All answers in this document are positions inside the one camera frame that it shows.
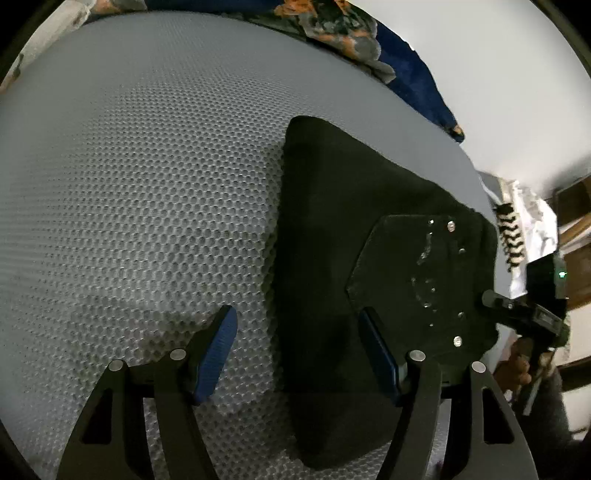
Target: black and white striped cloth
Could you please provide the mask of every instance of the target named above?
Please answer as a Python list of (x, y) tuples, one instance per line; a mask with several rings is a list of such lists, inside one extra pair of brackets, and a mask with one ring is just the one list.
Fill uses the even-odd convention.
[(496, 222), (499, 226), (499, 236), (505, 250), (509, 270), (518, 268), (525, 260), (525, 242), (518, 215), (512, 203), (503, 203), (495, 208)]

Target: human hand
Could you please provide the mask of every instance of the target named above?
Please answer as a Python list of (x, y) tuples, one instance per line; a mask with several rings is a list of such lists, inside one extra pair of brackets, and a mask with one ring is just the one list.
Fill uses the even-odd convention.
[(501, 362), (495, 370), (494, 377), (499, 384), (501, 391), (511, 390), (516, 392), (523, 385), (531, 382), (529, 357), (522, 355), (524, 342), (518, 339), (511, 345), (511, 356), (509, 360)]

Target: gray mesh fabric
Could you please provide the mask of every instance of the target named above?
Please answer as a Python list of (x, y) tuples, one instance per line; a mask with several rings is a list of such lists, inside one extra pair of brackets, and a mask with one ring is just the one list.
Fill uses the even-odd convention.
[[(224, 303), (239, 312), (238, 337), (196, 409), (219, 476), (375, 477), (385, 447), (306, 469), (278, 393), (274, 231), (282, 139), (299, 114), (333, 122), (494, 220), (461, 149), (384, 85), (235, 20), (97, 21), (2, 98), (0, 418), (43, 479), (55, 477), (110, 359), (158, 359)], [(145, 411), (166, 478), (153, 404)]]

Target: blue blanket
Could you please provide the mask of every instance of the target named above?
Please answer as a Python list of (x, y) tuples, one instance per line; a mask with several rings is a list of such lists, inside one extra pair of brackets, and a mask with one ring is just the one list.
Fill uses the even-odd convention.
[(139, 10), (186, 10), (239, 18), (336, 50), (367, 69), (457, 142), (464, 132), (418, 54), (346, 0), (97, 0), (93, 17)]

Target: screw head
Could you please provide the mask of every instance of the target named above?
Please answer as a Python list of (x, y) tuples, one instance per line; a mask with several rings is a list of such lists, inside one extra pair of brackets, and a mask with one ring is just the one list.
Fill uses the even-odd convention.
[(408, 353), (408, 357), (415, 362), (423, 362), (427, 356), (420, 350), (411, 350)]
[(486, 365), (482, 362), (472, 362), (472, 369), (479, 374), (486, 372)]
[(172, 360), (182, 360), (187, 356), (187, 352), (185, 352), (182, 348), (177, 348), (170, 352), (170, 358)]
[(109, 364), (109, 370), (111, 370), (112, 372), (118, 372), (119, 370), (121, 370), (123, 368), (123, 360), (113, 360), (110, 364)]

